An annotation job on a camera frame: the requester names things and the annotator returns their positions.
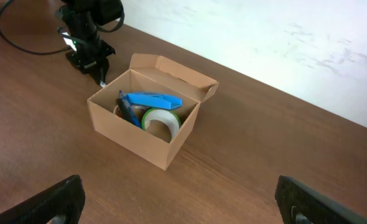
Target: white marble background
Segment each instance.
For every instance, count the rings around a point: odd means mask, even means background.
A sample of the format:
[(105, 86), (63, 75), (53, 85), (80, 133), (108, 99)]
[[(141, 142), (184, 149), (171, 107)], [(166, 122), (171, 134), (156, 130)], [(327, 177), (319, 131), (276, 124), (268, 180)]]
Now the white marble background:
[(367, 127), (367, 0), (123, 0), (126, 24)]

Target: blue plastic tool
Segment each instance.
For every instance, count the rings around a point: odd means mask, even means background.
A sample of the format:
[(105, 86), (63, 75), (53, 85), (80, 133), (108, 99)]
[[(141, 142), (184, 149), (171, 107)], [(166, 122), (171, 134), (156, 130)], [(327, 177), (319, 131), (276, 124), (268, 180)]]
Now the blue plastic tool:
[(136, 117), (134, 111), (131, 108), (129, 100), (127, 98), (127, 94), (124, 94), (123, 91), (120, 90), (119, 98), (117, 99), (117, 104), (119, 105), (119, 109), (121, 112), (121, 116), (128, 122), (133, 125), (136, 125), (142, 128), (141, 123), (139, 122), (138, 118)]
[(174, 110), (182, 106), (180, 98), (162, 93), (139, 91), (127, 93), (127, 98), (134, 105), (150, 106), (165, 110)]

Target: wooden table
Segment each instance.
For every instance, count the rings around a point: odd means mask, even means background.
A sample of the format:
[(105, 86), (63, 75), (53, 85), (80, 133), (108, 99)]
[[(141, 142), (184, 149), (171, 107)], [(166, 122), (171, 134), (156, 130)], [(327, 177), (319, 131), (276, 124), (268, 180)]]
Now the wooden table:
[[(62, 48), (58, 5), (16, 1), (2, 29), (27, 49)], [(100, 87), (64, 54), (29, 55), (0, 39), (0, 212), (79, 174), (81, 223), (282, 223), (282, 174), (367, 217), (366, 128), (131, 27), (102, 37), (117, 52), (108, 82), (139, 52), (220, 87), (163, 171), (93, 130), (86, 99)]]

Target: white tape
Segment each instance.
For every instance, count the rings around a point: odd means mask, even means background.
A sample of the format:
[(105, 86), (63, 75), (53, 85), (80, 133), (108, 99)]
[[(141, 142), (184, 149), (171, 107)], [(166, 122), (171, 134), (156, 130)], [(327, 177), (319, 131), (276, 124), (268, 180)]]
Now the white tape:
[(171, 139), (178, 134), (179, 127), (181, 126), (181, 122), (174, 112), (153, 108), (147, 111), (142, 118), (142, 129), (146, 131), (152, 120), (161, 121), (167, 125), (171, 132)]

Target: cardboard box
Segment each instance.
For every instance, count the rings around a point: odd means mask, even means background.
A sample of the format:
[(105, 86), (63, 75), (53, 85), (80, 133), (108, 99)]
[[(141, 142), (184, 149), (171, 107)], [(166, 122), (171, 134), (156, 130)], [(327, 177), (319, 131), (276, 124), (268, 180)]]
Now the cardboard box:
[[(193, 129), (201, 102), (214, 95), (218, 82), (158, 55), (134, 54), (129, 70), (88, 99), (95, 131), (166, 170)], [(182, 126), (166, 142), (113, 114), (119, 90), (153, 91), (177, 96), (182, 107), (174, 110)]]

